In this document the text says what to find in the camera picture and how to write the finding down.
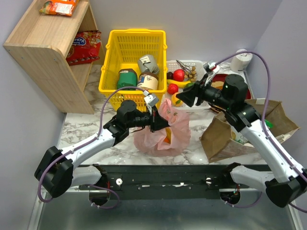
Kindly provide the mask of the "banana bunch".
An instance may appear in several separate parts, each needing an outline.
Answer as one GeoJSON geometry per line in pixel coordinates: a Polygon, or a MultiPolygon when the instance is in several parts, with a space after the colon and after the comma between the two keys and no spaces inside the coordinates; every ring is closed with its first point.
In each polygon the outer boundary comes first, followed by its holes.
{"type": "Polygon", "coordinates": [[[169,140],[171,141],[171,135],[172,135],[171,129],[170,128],[166,128],[165,131],[166,131],[166,137],[168,137],[169,140]]]}

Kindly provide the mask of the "pink peach plastic bag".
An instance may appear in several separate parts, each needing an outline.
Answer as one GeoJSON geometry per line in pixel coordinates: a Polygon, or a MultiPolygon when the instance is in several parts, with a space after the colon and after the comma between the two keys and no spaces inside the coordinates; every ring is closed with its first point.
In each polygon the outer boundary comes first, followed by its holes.
{"type": "Polygon", "coordinates": [[[180,155],[190,143],[191,131],[189,128],[189,114],[172,107],[169,99],[164,99],[159,109],[159,114],[168,121],[172,131],[171,144],[165,143],[165,128],[151,132],[148,127],[135,132],[134,145],[142,153],[154,157],[180,155]]]}

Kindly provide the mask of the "brown paper grocery bag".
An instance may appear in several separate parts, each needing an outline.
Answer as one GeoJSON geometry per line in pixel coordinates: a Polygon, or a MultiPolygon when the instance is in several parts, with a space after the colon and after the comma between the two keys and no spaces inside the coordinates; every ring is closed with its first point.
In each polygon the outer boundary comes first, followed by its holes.
{"type": "MultiPolygon", "coordinates": [[[[280,101],[269,101],[265,119],[272,123],[270,131],[279,143],[288,140],[299,129],[287,117],[280,101]]],[[[226,121],[224,113],[220,112],[217,114],[200,137],[208,161],[211,163],[257,152],[250,142],[242,144],[235,141],[235,137],[239,137],[239,134],[226,121]]]]}

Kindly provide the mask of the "green white chips bag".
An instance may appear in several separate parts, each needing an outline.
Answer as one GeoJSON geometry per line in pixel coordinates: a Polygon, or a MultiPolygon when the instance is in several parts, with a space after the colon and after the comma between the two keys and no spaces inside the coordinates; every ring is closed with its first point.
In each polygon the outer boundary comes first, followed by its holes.
{"type": "MultiPolygon", "coordinates": [[[[266,119],[265,119],[265,124],[267,125],[268,129],[273,128],[273,123],[269,122],[266,119]]],[[[231,126],[231,139],[243,145],[248,143],[248,140],[240,132],[238,132],[233,126],[231,126]]]]}

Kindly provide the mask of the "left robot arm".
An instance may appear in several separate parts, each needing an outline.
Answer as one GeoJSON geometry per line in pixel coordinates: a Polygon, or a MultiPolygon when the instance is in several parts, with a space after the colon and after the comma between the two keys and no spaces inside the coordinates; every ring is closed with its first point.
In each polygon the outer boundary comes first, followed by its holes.
{"type": "Polygon", "coordinates": [[[52,198],[64,194],[72,185],[73,171],[96,153],[122,142],[129,129],[148,127],[151,132],[169,127],[168,121],[159,115],[156,106],[149,112],[141,112],[132,100],[125,100],[115,116],[89,138],[72,146],[48,148],[40,161],[34,177],[38,188],[45,188],[52,198]]]}

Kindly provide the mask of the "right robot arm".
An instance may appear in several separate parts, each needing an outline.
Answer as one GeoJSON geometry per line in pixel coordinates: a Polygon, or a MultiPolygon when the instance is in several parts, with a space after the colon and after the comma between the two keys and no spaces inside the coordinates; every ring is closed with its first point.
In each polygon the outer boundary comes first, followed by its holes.
{"type": "Polygon", "coordinates": [[[270,132],[260,113],[245,101],[248,86],[236,74],[226,77],[222,89],[209,83],[208,75],[185,88],[176,97],[187,106],[206,101],[224,110],[227,122],[241,133],[266,161],[270,172],[258,172],[240,164],[229,168],[236,184],[244,184],[266,193],[278,207],[285,207],[307,190],[307,171],[293,159],[270,132]]]}

